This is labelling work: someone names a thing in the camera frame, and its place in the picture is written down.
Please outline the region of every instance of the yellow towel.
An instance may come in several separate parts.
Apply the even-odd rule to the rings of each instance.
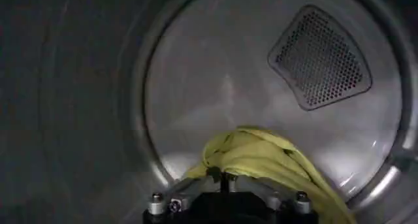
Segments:
[[[216,136],[203,151],[203,161],[187,172],[206,175],[208,167],[254,178],[270,178],[295,191],[307,192],[319,222],[356,223],[344,201],[331,189],[314,165],[290,141],[252,127]]]

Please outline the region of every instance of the mesh holes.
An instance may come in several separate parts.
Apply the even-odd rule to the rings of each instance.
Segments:
[[[312,110],[366,91],[366,63],[350,36],[328,14],[305,7],[272,52],[272,67]]]

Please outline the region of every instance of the bolt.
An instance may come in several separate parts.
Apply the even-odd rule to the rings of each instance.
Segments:
[[[182,204],[178,200],[173,200],[170,203],[169,209],[172,213],[179,212],[182,209]]]
[[[159,192],[152,193],[152,201],[153,202],[160,202],[163,200],[163,194]]]
[[[165,211],[165,203],[163,202],[163,194],[153,193],[148,202],[148,212],[151,215],[160,215]]]
[[[304,191],[298,191],[296,192],[296,200],[301,202],[309,201],[308,194]]]
[[[312,211],[311,201],[308,198],[308,194],[303,191],[296,193],[295,209],[299,214],[309,214]]]

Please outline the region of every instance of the perforated vent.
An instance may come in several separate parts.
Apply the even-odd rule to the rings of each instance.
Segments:
[[[313,110],[367,91],[372,80],[354,40],[317,7],[304,7],[269,56],[299,105]]]

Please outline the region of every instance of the metal surface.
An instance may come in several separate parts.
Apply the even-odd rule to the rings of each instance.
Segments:
[[[374,202],[377,198],[381,198],[381,196],[392,186],[394,185],[397,178],[401,175],[401,171],[396,166],[391,166],[389,171],[379,180],[379,183],[374,186],[374,188],[367,194],[367,196],[358,203],[356,203],[355,207],[353,208],[354,211],[361,210],[362,208],[366,208],[372,202]]]
[[[279,204],[278,202],[294,197],[294,191],[268,178],[255,179],[248,176],[238,176],[235,181],[235,189],[239,192],[252,192],[265,203],[271,204],[271,208],[275,204]]]
[[[268,52],[307,4],[350,32],[374,79],[368,92],[310,112],[267,63]],[[173,178],[200,160],[214,135],[260,125],[290,139],[349,199],[379,170],[400,121],[391,46],[354,0],[195,0],[164,32],[147,80],[146,123]]]
[[[401,223],[417,223],[418,221],[418,199],[415,199],[407,205],[399,213],[397,213],[386,224],[401,224]]]
[[[170,211],[171,212],[182,212],[189,209],[192,202],[192,198],[182,193],[176,194],[171,198]]]
[[[177,193],[182,193],[187,196],[198,196],[202,192],[215,192],[219,191],[220,184],[214,183],[214,180],[210,176],[206,176],[201,179],[186,178],[182,181],[174,184],[168,191],[166,196],[172,198]]]
[[[298,191],[296,193],[295,210],[299,214],[309,214],[312,211],[311,201],[303,191]]]
[[[163,200],[163,195],[161,193],[153,193],[148,202],[148,212],[151,215],[160,215],[165,212],[166,208],[167,202]]]
[[[306,110],[341,101],[372,86],[355,41],[332,16],[313,5],[303,7],[292,20],[268,62]]]
[[[273,210],[279,210],[280,205],[281,205],[281,200],[279,199],[279,197],[272,195],[270,197],[267,197],[266,205],[267,207]]]
[[[229,180],[228,181],[228,187],[229,187],[230,192],[236,192],[235,183],[236,183],[236,180]]]

